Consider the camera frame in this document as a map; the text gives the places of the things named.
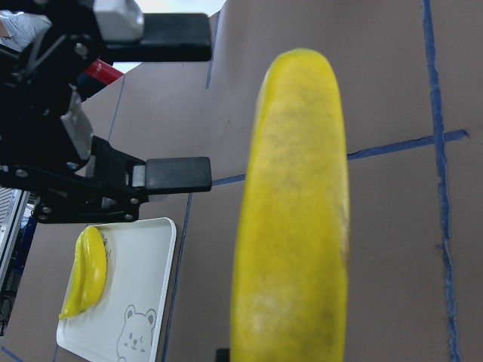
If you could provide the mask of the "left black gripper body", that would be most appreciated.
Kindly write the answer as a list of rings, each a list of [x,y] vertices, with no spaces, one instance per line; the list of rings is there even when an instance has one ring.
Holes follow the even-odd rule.
[[[3,1],[46,26],[25,48],[1,48],[1,184],[36,198],[41,223],[133,222],[147,195],[143,161],[94,134],[77,77],[106,49],[92,1]]]

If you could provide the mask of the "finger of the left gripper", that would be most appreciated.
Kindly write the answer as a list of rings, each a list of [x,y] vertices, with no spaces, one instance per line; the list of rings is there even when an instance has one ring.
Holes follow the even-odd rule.
[[[204,13],[144,13],[136,1],[95,1],[106,55],[116,62],[204,62],[211,25]]]
[[[132,168],[131,185],[145,191],[210,191],[208,157],[156,158]]]

